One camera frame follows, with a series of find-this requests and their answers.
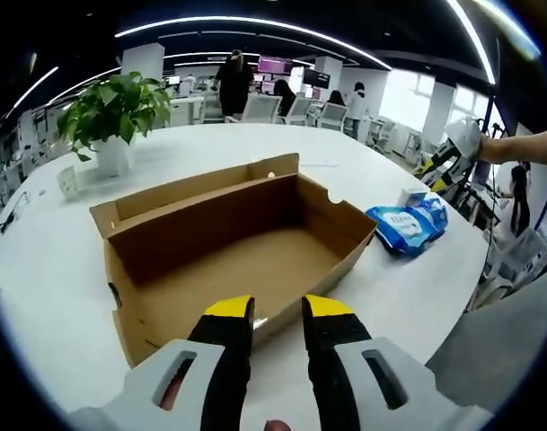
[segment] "curved ceiling light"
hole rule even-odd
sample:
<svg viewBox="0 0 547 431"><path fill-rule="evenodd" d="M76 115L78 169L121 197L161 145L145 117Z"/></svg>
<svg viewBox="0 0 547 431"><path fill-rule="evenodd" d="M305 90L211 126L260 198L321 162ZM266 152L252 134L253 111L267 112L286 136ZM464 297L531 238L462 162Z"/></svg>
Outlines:
<svg viewBox="0 0 547 431"><path fill-rule="evenodd" d="M196 65L222 65L225 61L219 61L219 60L216 60L216 61L193 61L193 62L190 62L190 63L176 63L174 64L174 66L176 67L181 67L181 66L196 66ZM247 62L248 65L250 66L257 66L259 63L252 63L252 62Z"/></svg>
<svg viewBox="0 0 547 431"><path fill-rule="evenodd" d="M212 52L186 52L183 54L171 54L170 56L163 56L163 58L176 58L176 57L192 57L192 56L228 56L231 54L231 52L225 52L225 51L212 51ZM244 56L247 57L261 57L261 54L255 54L252 52L243 52ZM294 63L298 63L300 65L309 66L309 67L315 67L313 63L308 63L303 60L291 60Z"/></svg>
<svg viewBox="0 0 547 431"><path fill-rule="evenodd" d="M59 99L61 96L63 96L64 94L68 94L69 92L71 92L72 90L75 90L77 87L81 86L81 85L84 85L86 83L89 83L90 81L94 80L94 79L97 79L99 78L100 76L104 76L106 74L110 74L111 72L115 72L116 70L120 70L121 67L114 67L113 69L110 69L110 70L106 70L105 72L101 72L100 74L97 74L96 76L92 76L91 78L87 78L85 80L83 80L81 83L78 83L76 85L74 85L73 87L69 87L67 90L65 90L64 92L61 92L60 94L58 94L56 97L54 97L51 101L49 101L48 103L46 103L46 106L48 105L51 105L54 101L56 101L57 99Z"/></svg>
<svg viewBox="0 0 547 431"><path fill-rule="evenodd" d="M261 18L248 18L248 17L243 17L243 16L192 16L190 18L176 18L176 19L173 19L173 20L151 22L151 23L146 24L146 25L140 25L139 27L135 27L133 29L122 31L122 32L116 34L115 37L116 38L121 38L123 36L127 36L128 34L132 34L132 33L135 33L137 31L153 29L153 27L160 27L162 25L178 24L178 23L183 23L183 22L207 22L207 21L249 22L249 23L252 23L252 24L268 25L268 26L271 26L271 27L279 27L279 28L282 28L282 29L298 31L300 33L304 33L304 34L308 34L310 36L314 36L315 38L327 40L329 42L340 45L343 48L349 49L349 50L359 54L362 57L368 58L369 60L377 63L379 66L382 66L387 70L392 70L392 68L389 65L387 65L384 61L380 60L379 58L377 58L375 56L372 56L371 54L369 54L368 52L365 52L362 49L354 47L353 45L349 45L348 43L345 43L342 40L332 38L331 36L327 36L326 34L320 33L318 31L312 31L312 30L305 29L303 27L298 27L296 25L286 24L284 22L277 22L277 21L271 21L271 20L262 20Z"/></svg>
<svg viewBox="0 0 547 431"><path fill-rule="evenodd" d="M50 76L52 76L56 71L59 69L59 66L55 66L53 69L51 69L49 72L47 72L45 75L43 75L38 81L35 82L34 85L32 85L24 94L22 94L22 97L18 99L14 104L13 107L10 109L10 111L5 114L5 117L8 118L10 114L15 110L20 103L23 102L23 100L28 97L28 95L35 90L35 88L43 83L46 79L48 79Z"/></svg>
<svg viewBox="0 0 547 431"><path fill-rule="evenodd" d="M176 57L187 57L187 56L228 56L231 54L231 51L215 51L215 52L186 52L184 54L171 54L170 56L163 56L163 58L176 58ZM248 57L259 57L260 54L253 54L251 52L243 52L244 56Z"/></svg>
<svg viewBox="0 0 547 431"><path fill-rule="evenodd" d="M464 12L464 9L457 2L457 0L446 0L446 2L449 3L449 6L451 6L454 13L461 21L461 24L463 25L464 29L469 35L469 38L471 39L472 44L477 50L477 55L479 56L479 59L481 60L482 68L484 69L485 74L487 75L487 80L489 81L489 84L494 85L496 82L495 75L493 74L492 67L490 66L489 56L487 55L487 51L485 51L485 47L482 46L481 38L479 38L477 31L472 26L471 20L469 20L469 17Z"/></svg>
<svg viewBox="0 0 547 431"><path fill-rule="evenodd" d="M541 56L539 47L505 5L497 5L494 0L473 0L473 2L503 30L510 42L516 46L523 56L531 60Z"/></svg>

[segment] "hand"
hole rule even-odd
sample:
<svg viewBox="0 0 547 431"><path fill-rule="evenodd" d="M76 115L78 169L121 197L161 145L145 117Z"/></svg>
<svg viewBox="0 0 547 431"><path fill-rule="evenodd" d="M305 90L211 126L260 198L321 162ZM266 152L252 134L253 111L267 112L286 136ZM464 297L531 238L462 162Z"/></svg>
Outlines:
<svg viewBox="0 0 547 431"><path fill-rule="evenodd" d="M502 163L505 147L498 139L491 139L481 134L481 152L479 153L479 157L485 162L500 164Z"/></svg>
<svg viewBox="0 0 547 431"><path fill-rule="evenodd" d="M291 428L281 420L268 420L263 431L291 431Z"/></svg>

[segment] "cable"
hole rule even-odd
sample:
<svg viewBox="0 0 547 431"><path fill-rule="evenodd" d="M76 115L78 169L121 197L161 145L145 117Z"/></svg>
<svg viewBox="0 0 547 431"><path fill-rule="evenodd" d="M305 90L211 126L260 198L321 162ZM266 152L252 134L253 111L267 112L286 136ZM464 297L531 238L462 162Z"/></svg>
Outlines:
<svg viewBox="0 0 547 431"><path fill-rule="evenodd" d="M487 255L485 256L485 261L482 264L481 277L484 277L484 270L489 261L490 246L492 245L492 225L493 220L495 219L495 207L497 205L497 192L495 189L495 170L492 170L492 209L490 210L490 227L489 227L489 248L487 249Z"/></svg>

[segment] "white flower pot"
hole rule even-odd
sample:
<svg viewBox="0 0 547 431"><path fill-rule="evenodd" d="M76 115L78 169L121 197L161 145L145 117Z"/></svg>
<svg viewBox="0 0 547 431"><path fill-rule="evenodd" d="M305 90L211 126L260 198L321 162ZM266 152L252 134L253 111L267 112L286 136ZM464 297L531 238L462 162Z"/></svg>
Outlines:
<svg viewBox="0 0 547 431"><path fill-rule="evenodd" d="M110 136L107 141L94 141L93 149L101 177L111 178L126 175L133 164L132 148L121 137Z"/></svg>

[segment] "cardboard box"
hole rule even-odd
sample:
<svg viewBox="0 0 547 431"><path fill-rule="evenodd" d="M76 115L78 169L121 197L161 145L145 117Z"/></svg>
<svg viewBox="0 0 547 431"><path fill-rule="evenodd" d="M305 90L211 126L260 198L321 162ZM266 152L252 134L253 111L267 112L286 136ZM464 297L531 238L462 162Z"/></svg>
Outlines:
<svg viewBox="0 0 547 431"><path fill-rule="evenodd" d="M255 297L259 345L300 314L303 295L323 295L348 273L376 223L297 170L298 154L287 154L90 209L131 366L240 295Z"/></svg>

